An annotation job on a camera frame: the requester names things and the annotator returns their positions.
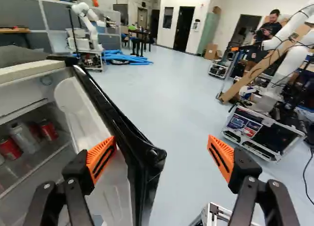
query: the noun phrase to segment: door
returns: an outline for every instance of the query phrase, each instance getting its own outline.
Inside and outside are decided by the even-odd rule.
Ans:
[[[89,73],[73,66],[75,76],[54,92],[79,152],[114,136],[118,151],[86,198],[90,214],[107,226],[147,226],[166,152],[155,147],[119,110]]]
[[[138,8],[137,9],[137,26],[144,29],[147,28],[147,9]]]
[[[158,34],[158,23],[159,23],[159,9],[152,9],[152,17],[151,17],[151,36],[153,38],[157,38]]]
[[[195,7],[180,6],[173,49],[185,52]]]

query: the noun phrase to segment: red can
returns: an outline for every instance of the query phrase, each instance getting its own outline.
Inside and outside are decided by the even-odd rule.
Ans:
[[[59,137],[58,133],[55,131],[54,125],[52,124],[51,121],[48,121],[47,119],[44,119],[40,123],[40,128],[41,128],[41,131],[42,131],[44,137],[48,141],[53,141]]]
[[[9,160],[15,160],[22,155],[21,149],[11,137],[0,139],[0,153]]]

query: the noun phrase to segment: cardboard box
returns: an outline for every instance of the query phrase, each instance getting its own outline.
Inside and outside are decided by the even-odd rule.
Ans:
[[[249,72],[255,65],[256,65],[256,62],[247,61],[244,70]]]
[[[221,14],[221,8],[219,8],[218,6],[215,6],[213,9],[212,9],[212,12],[214,14]]]
[[[204,58],[209,59],[209,60],[215,59],[215,56],[217,54],[217,48],[218,48],[218,45],[216,44],[212,44],[212,43],[207,44]]]

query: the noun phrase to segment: white wall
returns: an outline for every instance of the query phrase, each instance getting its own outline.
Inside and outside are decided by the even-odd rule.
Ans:
[[[157,44],[172,48],[180,6],[195,6],[192,23],[195,19],[199,19],[201,21],[201,25],[198,31],[191,29],[186,46],[186,52],[196,53],[203,32],[209,1],[210,0],[161,0]],[[165,7],[174,7],[170,29],[162,27]]]
[[[267,16],[272,9],[293,14],[308,0],[223,0],[222,14],[215,34],[214,44],[224,51],[230,41],[240,14]]]

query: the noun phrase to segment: wooden board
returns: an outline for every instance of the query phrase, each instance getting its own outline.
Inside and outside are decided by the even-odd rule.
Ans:
[[[300,41],[304,35],[306,35],[310,31],[310,27],[307,25],[300,26],[292,35],[296,37],[294,40],[286,41],[283,43],[283,46],[280,50],[270,50],[268,55],[262,59],[258,64],[256,64],[250,72],[248,72],[245,76],[243,76],[237,83],[235,83],[228,91],[222,94],[219,97],[219,100],[223,103],[228,102],[235,96],[242,86],[249,84],[252,80],[258,77],[261,73],[263,73],[271,64],[273,64],[280,55],[283,55],[286,51],[290,49],[297,41]]]
[[[30,30],[28,28],[0,28],[0,34],[1,33],[28,33]]]

